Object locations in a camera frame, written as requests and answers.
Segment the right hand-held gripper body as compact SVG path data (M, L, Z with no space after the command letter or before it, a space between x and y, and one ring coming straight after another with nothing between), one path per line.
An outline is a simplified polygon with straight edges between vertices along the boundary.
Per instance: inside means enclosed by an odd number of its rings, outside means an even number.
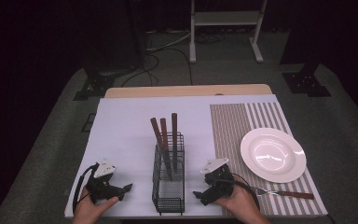
M229 197L233 192L234 177L227 163L229 159L208 160L200 173L204 175L204 182L210 187L203 191L204 197L211 197L215 202L219 198Z

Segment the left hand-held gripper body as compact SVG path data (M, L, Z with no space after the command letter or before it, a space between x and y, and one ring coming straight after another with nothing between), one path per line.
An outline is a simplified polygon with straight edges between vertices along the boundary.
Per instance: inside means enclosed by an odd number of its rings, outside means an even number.
M110 184L115 170L116 167L107 159L97 161L93 166L86 185L93 203L99 200L109 200L110 193L119 192L119 187Z

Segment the person's left hand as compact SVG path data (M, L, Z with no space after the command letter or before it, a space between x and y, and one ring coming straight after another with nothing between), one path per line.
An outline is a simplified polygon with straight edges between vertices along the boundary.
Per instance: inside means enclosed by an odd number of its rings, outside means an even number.
M71 224L96 224L99 218L117 202L118 197L113 197L96 205L92 202L89 191L83 188L81 201L77 204Z

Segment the person's right hand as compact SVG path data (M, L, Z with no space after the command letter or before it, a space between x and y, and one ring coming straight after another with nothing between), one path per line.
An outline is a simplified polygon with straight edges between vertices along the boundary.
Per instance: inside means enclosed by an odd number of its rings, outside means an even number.
M226 208L236 219L244 224L270 224L260 213L252 195L243 187L236 185L228 198L219 198L216 204Z

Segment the striped placemat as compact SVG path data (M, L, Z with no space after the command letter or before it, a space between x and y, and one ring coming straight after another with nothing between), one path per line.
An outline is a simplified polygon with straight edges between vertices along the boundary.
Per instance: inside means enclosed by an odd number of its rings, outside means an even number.
M264 194L258 197L261 210L271 217L323 217L327 210L306 166L303 175L288 183L273 183L254 174L241 157L241 140L251 130L273 128L292 135L277 103L211 105L215 155L229 159L229 169L252 187L267 190L312 193L314 200Z

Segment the white table cover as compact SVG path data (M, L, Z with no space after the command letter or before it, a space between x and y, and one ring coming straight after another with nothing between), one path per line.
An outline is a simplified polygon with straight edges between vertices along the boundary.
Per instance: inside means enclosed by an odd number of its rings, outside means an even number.
M185 145L186 210L182 217L225 217L227 210L215 204L204 206L193 194L206 188L201 168L207 160L218 158L210 106L263 102L279 104L273 94L102 99L79 169L85 171L95 162L107 159L117 168L112 184L132 184L130 193L106 212L107 217L158 217L152 202L157 140L150 120L169 119L176 113Z

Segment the white round plate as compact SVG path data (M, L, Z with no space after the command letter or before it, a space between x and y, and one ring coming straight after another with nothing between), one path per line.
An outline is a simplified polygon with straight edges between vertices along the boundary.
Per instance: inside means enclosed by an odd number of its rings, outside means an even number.
M257 128L241 140L241 157L257 176L273 182L288 183L306 170L305 151L290 134L273 128Z

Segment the brown wooden chopsticks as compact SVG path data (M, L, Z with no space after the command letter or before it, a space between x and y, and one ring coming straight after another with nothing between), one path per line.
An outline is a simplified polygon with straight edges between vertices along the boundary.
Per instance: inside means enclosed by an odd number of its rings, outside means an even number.
M158 124L158 121L156 118L152 118L150 120L154 134L156 136L156 139L158 141L158 146L160 148L164 163L165 163L165 168L166 168L166 174L167 177L172 180L172 167L171 167L171 161L168 158L165 158L164 153L163 153L163 145L162 145L162 137L161 137L161 126L160 126L160 122Z

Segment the black stand with base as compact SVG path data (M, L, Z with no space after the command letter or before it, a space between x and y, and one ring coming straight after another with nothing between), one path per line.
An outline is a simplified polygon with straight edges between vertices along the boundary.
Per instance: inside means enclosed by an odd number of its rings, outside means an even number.
M306 93L309 97L329 97L330 92L314 75L321 62L321 45L318 26L322 19L318 12L321 0L303 0L296 14L281 59L282 63L300 62L297 72L283 73L292 93Z
M140 0L70 0L78 58L87 84L77 98L103 95L118 77L144 63L146 34Z

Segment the white metal stand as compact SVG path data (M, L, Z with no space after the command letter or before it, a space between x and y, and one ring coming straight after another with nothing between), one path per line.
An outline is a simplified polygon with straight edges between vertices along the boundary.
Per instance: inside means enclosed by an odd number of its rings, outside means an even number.
M217 11L217 12L197 12L195 10L195 0L191 0L190 10L190 42L189 42L189 61L197 61L195 32L201 26L241 26L250 25L255 27L253 35L249 38L255 60L258 63L264 62L261 51L257 45L261 26L264 20L268 0L262 0L258 11Z

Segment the wooden-handled utensil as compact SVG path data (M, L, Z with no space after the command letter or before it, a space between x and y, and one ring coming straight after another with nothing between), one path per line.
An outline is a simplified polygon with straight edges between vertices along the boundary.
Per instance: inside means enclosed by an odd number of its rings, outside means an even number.
M160 119L160 126L161 126L161 137L162 137L162 145L163 145L163 153L165 158L170 158L169 153L169 141L168 141L168 131L167 131L167 123L166 119Z
M177 172L177 114L172 113L172 165Z

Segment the small black floor frame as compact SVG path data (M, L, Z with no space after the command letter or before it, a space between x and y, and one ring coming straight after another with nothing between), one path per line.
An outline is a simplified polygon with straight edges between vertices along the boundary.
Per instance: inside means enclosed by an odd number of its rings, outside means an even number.
M86 121L83 124L82 129L81 129L82 133L89 133L90 132L90 130L92 128L92 125L93 125L93 122L95 120L95 117L96 117L95 113L88 114L88 117L87 117L87 119L86 119Z

